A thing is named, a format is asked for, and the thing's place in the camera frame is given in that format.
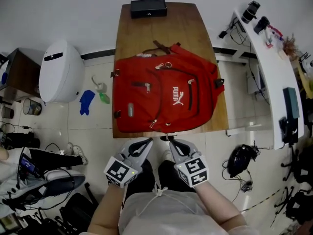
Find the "sneaker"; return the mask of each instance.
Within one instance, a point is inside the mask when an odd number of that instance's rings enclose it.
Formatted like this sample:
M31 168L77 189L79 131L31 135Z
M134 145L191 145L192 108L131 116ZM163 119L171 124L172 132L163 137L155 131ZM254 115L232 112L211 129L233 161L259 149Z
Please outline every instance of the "sneaker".
M67 144L67 148L64 151L64 155L66 155L66 156L72 156L73 155L73 144L72 143Z
M80 148L77 145L73 146L73 151L74 151L74 156L80 156L83 160L83 165L87 165L88 164L88 159L85 157L85 154L82 150L82 148Z
M162 161L165 161L165 160L169 160L169 161L172 161L175 163L175 160L173 158L173 154L170 150L166 150L164 153L163 153L163 156L162 156Z

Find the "backpack strap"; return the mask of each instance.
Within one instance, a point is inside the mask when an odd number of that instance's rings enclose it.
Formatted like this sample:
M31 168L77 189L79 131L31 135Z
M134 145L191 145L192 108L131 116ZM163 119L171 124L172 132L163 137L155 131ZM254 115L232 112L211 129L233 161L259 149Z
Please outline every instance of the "backpack strap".
M153 50L163 50L167 55L171 54L170 52L170 48L160 44L157 40L154 40L153 43L156 45L157 48L154 48L154 49L147 49L147 50L144 50L142 53L146 53L146 52L149 52L149 51L153 51Z
M211 62L209 62L208 60L190 52L187 51L186 49L183 49L182 47L180 47L180 43L176 43L174 45L172 45L170 47L170 50L178 55L182 55L185 57L189 57L192 58L194 60L197 60L199 63L201 63L204 67L207 67L209 69L209 72L211 74L215 74L215 72L217 71L217 66Z

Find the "black box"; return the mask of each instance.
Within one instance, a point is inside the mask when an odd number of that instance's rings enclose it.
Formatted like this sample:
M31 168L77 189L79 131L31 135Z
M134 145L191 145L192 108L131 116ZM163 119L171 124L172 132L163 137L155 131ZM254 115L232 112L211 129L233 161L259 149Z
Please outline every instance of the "black box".
M165 17L167 7L165 0L137 0L131 2L131 17Z

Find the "power strip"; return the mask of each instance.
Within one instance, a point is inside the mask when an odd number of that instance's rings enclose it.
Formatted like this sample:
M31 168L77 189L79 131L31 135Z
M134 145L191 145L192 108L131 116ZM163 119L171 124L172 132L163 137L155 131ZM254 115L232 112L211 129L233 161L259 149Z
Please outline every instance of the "power strip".
M239 22L239 20L237 21L237 24L238 24L240 30L241 30L243 33L245 33L246 31L245 31L245 29L243 28L243 25Z

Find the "white shirt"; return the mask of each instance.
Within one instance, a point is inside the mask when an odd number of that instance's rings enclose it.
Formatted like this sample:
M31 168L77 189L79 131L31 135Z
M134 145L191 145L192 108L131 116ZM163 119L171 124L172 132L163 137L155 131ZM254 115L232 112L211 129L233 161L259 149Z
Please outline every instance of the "white shirt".
M164 191L159 197L152 192L130 196L119 220L119 232L122 235L259 234L249 226L236 227L227 233L206 213L196 193L172 190Z
M18 182L17 170L22 150L23 148L9 150L9 158L6 161L1 161L0 163L0 218L3 218L14 212L10 207L2 203L3 199L19 197L27 190L31 190L32 188L45 184L44 180L36 179L32 175L29 175L27 181L25 182L19 179L20 189L16 188L16 184ZM23 153L31 157L30 151L27 147L24 149Z

